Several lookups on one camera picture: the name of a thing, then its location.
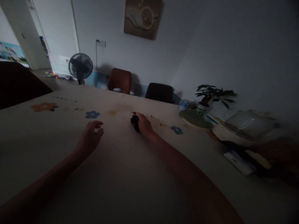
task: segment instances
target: potted plant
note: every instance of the potted plant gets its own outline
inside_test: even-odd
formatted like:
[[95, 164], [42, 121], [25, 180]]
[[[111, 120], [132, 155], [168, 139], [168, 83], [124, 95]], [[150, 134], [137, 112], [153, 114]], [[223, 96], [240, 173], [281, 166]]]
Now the potted plant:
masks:
[[225, 105], [225, 107], [229, 109], [230, 107], [225, 101], [229, 103], [232, 103], [234, 101], [231, 99], [224, 99], [223, 97], [237, 95], [236, 93], [234, 93], [233, 90], [223, 91], [222, 88], [217, 89], [216, 86], [211, 86], [211, 85], [200, 85], [197, 89], [197, 92], [199, 93], [196, 93], [195, 95], [204, 96], [204, 98], [202, 98], [202, 100], [196, 105], [196, 108], [192, 110], [196, 114], [203, 114], [209, 107], [208, 103], [210, 100], [213, 100], [215, 102], [221, 100], [221, 102]]

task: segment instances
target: black object in hand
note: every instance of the black object in hand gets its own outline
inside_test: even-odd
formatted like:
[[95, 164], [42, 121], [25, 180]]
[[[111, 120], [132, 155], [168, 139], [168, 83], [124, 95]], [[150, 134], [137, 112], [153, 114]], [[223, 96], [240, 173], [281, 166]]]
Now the black object in hand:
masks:
[[131, 118], [131, 123], [134, 125], [135, 130], [140, 133], [139, 127], [138, 127], [138, 121], [139, 117], [136, 114], [136, 112], [133, 113], [134, 115]]

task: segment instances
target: power outlet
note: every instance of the power outlet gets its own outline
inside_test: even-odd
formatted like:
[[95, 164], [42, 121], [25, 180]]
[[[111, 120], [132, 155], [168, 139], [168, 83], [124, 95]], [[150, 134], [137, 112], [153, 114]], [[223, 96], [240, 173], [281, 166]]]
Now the power outlet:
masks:
[[97, 46], [99, 46], [99, 47], [106, 47], [106, 41], [104, 41], [104, 40], [97, 40]]

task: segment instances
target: blue flower print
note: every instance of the blue flower print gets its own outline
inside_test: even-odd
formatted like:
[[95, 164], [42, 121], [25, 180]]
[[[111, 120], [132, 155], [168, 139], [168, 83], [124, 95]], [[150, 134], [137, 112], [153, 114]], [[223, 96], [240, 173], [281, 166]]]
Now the blue flower print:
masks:
[[183, 134], [182, 129], [180, 129], [180, 128], [176, 127], [176, 126], [172, 126], [171, 129], [174, 130], [174, 132], [176, 134]]
[[93, 111], [90, 111], [90, 112], [86, 112], [86, 116], [85, 116], [85, 118], [87, 118], [87, 119], [90, 119], [90, 118], [92, 118], [92, 119], [96, 119], [98, 116], [100, 116], [100, 113], [95, 112], [95, 111], [93, 110]]

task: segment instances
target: electrical cord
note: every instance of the electrical cord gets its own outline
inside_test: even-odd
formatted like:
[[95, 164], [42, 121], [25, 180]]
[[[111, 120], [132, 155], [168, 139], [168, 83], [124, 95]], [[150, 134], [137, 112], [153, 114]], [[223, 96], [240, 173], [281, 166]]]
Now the electrical cord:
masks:
[[96, 64], [97, 64], [97, 42], [98, 42], [98, 40], [96, 40]]

